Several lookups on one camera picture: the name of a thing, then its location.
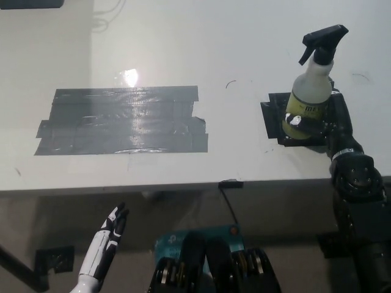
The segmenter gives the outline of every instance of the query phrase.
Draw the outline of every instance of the gray duct tape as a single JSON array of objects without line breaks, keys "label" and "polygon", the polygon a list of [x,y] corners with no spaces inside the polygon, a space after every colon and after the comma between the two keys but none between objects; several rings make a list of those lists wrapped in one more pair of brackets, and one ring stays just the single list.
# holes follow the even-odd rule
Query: gray duct tape
[{"label": "gray duct tape", "polygon": [[155,102],[115,104],[54,104],[49,120],[56,123],[81,121],[84,117],[130,118],[181,118],[191,117],[193,102]]},{"label": "gray duct tape", "polygon": [[35,155],[206,152],[208,152],[208,134],[171,134],[54,137],[42,139]]},{"label": "gray duct tape", "polygon": [[54,105],[58,104],[119,104],[139,102],[198,101],[198,88],[132,87],[129,89],[69,89],[57,90]]},{"label": "gray duct tape", "polygon": [[35,155],[208,151],[197,87],[57,90]]},{"label": "gray duct tape", "polygon": [[43,120],[37,138],[88,137],[88,136],[138,136],[144,134],[204,134],[205,121],[197,117],[183,120],[115,119],[84,117],[72,123],[53,123]]}]

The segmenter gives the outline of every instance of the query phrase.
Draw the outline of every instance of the white table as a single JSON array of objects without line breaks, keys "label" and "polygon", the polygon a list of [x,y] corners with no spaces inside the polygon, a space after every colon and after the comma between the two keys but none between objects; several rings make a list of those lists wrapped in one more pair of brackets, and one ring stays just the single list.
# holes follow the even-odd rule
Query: white table
[{"label": "white table", "polygon": [[[260,102],[289,92],[306,69],[298,64],[303,35],[335,24],[350,32],[331,76],[355,138],[391,176],[389,0],[116,4],[65,0],[56,10],[0,10],[0,194],[329,178],[325,154],[268,139]],[[138,87],[198,85],[193,116],[206,120],[207,153],[34,156],[56,89],[110,88],[129,69],[137,70]]]}]

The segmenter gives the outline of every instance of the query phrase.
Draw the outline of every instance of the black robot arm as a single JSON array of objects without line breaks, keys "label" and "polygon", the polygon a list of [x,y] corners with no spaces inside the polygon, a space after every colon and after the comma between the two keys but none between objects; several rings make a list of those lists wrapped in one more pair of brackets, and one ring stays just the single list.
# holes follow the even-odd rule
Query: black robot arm
[{"label": "black robot arm", "polygon": [[334,214],[353,256],[362,292],[391,292],[391,198],[373,158],[353,137],[343,95],[334,91],[324,120],[287,115],[298,130],[325,136],[332,160]]}]

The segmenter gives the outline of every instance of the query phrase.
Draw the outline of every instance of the bottle label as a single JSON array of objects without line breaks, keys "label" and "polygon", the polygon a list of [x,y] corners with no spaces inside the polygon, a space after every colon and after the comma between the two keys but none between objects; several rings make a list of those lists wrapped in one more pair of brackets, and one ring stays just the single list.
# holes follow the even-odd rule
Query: bottle label
[{"label": "bottle label", "polygon": [[[293,115],[300,115],[302,117],[310,117],[313,119],[321,120],[326,105],[327,100],[320,104],[310,104],[303,102],[293,92],[291,92],[287,104],[287,112]],[[309,134],[292,128],[285,121],[282,122],[282,129],[284,130],[286,135],[292,137],[293,139],[308,139],[310,137]]]},{"label": "bottle label", "polygon": [[327,100],[320,104],[303,102],[293,92],[291,92],[291,96],[289,97],[287,104],[287,112],[293,115],[321,120],[326,104]]}]

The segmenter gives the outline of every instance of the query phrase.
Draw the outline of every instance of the trigger spray nozzle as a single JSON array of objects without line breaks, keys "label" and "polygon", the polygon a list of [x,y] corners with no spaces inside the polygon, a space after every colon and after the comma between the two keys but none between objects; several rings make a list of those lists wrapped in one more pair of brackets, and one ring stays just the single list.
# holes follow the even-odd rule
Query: trigger spray nozzle
[{"label": "trigger spray nozzle", "polygon": [[314,61],[319,65],[328,65],[332,62],[335,49],[349,30],[341,24],[327,27],[320,31],[307,34],[303,38],[303,44],[306,45],[305,52],[299,63],[305,64],[312,52],[315,51]]}]

